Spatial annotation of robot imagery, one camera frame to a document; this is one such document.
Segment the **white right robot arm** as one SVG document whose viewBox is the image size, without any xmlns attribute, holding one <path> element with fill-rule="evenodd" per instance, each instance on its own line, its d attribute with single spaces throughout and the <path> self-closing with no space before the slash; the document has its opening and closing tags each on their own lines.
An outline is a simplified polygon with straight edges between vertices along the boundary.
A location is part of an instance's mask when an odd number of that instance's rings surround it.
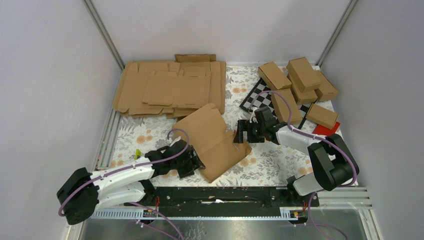
<svg viewBox="0 0 424 240">
<path fill-rule="evenodd" d="M 312 173 L 287 181 L 287 201 L 301 205 L 307 195 L 318 191 L 332 191 L 352 185 L 360 172 L 343 138 L 338 134 L 324 136 L 301 131 L 286 122 L 280 122 L 269 107 L 252 112 L 249 119 L 237 121 L 233 142 L 241 144 L 272 142 L 290 147 L 309 156 Z"/>
</svg>

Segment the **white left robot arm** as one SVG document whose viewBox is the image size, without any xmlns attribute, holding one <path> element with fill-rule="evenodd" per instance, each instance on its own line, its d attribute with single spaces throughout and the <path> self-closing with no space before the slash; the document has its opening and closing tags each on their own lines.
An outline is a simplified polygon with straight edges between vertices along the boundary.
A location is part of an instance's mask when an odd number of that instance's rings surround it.
<svg viewBox="0 0 424 240">
<path fill-rule="evenodd" d="M 58 190 L 58 214 L 76 225 L 98 210 L 130 202 L 148 206 L 157 201 L 152 178 L 177 171 L 180 178 L 205 169 L 193 146 L 177 139 L 171 145 L 151 150 L 133 162 L 106 170 L 73 172 Z"/>
</svg>

